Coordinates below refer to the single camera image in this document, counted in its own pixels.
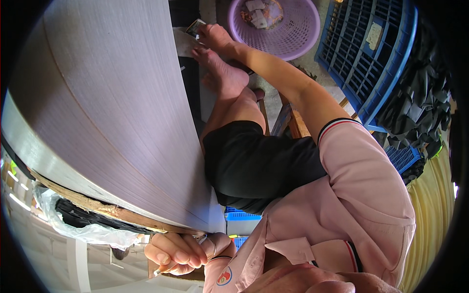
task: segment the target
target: yellow wall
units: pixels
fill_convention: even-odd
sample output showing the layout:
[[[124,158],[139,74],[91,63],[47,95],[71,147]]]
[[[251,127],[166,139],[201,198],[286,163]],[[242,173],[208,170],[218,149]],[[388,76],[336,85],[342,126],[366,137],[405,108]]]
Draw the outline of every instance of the yellow wall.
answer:
[[[449,153],[446,146],[438,157],[427,161],[424,173],[407,185],[416,214],[416,232],[407,254],[399,285],[412,292],[424,277],[448,231],[454,209]]]

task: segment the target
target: purple basket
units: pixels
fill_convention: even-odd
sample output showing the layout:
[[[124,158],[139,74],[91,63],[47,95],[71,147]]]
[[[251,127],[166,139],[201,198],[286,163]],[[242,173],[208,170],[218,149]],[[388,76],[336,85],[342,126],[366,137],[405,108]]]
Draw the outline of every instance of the purple basket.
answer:
[[[250,27],[241,18],[246,0],[233,0],[228,10],[228,27],[233,39],[276,55],[285,61],[304,55],[319,36],[320,22],[311,0],[277,0],[283,7],[283,20],[271,30]]]

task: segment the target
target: plastic basket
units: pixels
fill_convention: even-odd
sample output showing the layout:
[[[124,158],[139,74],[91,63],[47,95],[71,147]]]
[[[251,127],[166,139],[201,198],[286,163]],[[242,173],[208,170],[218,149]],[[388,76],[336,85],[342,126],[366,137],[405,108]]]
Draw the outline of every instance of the plastic basket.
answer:
[[[277,27],[270,30],[250,27],[240,15],[246,0],[233,0],[228,9],[228,28],[235,41],[289,61],[313,47],[318,40],[321,23],[313,1],[277,1],[283,8],[283,20]]]
[[[227,221],[251,221],[251,220],[260,220],[262,216],[248,214],[243,211],[229,212],[225,213]]]
[[[225,213],[232,213],[232,212],[236,212],[236,211],[242,211],[242,210],[238,210],[238,209],[235,209],[235,208],[232,208],[232,207],[225,207]]]
[[[247,240],[247,237],[236,237],[236,238],[233,238],[233,240],[234,240],[234,245],[236,246],[236,251],[238,251],[241,245]]]
[[[386,132],[374,117],[410,55],[417,14],[409,0],[344,0],[329,5],[315,61],[341,87],[368,130]],[[370,34],[376,24],[381,33]],[[374,50],[367,41],[371,35],[380,36]]]
[[[396,150],[393,146],[390,145],[385,149],[385,152],[399,174],[402,174],[402,172],[407,170],[418,159],[421,158],[418,149],[415,149],[411,146]]]

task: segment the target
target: leg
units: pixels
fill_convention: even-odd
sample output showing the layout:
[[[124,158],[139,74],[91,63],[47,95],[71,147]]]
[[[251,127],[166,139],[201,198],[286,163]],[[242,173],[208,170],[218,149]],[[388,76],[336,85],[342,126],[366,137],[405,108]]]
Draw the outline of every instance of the leg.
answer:
[[[214,51],[196,47],[192,54],[200,65],[210,71],[202,83],[217,93],[217,100],[207,121],[200,141],[212,130],[218,129],[235,120],[261,122],[265,128],[263,116],[256,104],[256,95],[246,85],[249,76],[241,69],[225,63]]]
[[[204,85],[217,92],[202,133],[205,174],[220,204],[261,213],[273,199],[325,175],[311,137],[266,137],[265,120],[242,70],[207,49],[193,52],[210,74]]]

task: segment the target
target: bare foot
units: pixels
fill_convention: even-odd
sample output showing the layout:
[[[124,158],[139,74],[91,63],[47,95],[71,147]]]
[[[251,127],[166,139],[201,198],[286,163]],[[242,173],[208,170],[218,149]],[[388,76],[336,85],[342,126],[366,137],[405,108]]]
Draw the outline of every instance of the bare foot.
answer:
[[[214,93],[218,92],[218,83],[210,72],[202,78],[202,84]]]
[[[220,97],[235,98],[248,85],[249,75],[241,69],[234,68],[225,63],[214,51],[203,47],[196,47],[192,50],[192,55],[200,65],[206,67],[213,80],[216,82],[216,91]],[[209,89],[213,89],[213,84],[209,83],[212,76],[205,76],[202,82]]]

